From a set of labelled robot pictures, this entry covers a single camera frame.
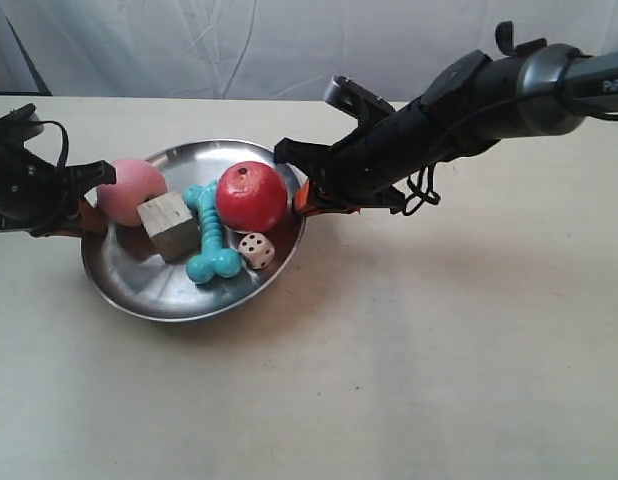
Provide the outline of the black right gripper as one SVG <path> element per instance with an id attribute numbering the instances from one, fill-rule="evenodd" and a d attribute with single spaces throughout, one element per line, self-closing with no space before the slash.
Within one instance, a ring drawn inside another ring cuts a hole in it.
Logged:
<path id="1" fill-rule="evenodd" d="M 331 146 L 285 138 L 274 147 L 274 162 L 295 166 L 307 177 L 292 201 L 298 215 L 353 214 L 362 208 L 397 213 L 406 197 L 394 184 L 428 164 L 438 139 L 439 126 L 411 102 Z"/>

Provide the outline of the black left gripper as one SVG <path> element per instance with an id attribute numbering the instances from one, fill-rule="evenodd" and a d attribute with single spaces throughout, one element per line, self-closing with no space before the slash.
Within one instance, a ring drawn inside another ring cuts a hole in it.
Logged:
<path id="1" fill-rule="evenodd" d="M 25 147 L 46 125 L 60 129 L 61 148 L 49 163 Z M 103 184 L 116 183 L 116 171 L 99 160 L 69 166 L 68 133 L 57 121 L 42 121 L 32 103 L 0 117 L 0 233 L 50 236 L 105 236 L 107 218 L 86 198 Z"/>

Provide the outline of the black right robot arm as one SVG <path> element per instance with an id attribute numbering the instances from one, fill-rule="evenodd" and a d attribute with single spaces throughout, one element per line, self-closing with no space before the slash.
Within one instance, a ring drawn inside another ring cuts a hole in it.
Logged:
<path id="1" fill-rule="evenodd" d="M 326 102 L 356 128 L 331 144 L 283 139 L 278 164 L 306 176 L 303 215 L 385 208 L 406 216 L 435 205 L 437 165 L 508 138 L 560 136 L 588 117 L 618 121 L 618 52 L 589 56 L 567 44 L 520 46 L 494 60 L 473 51 L 401 108 L 353 80 L 333 78 Z"/>

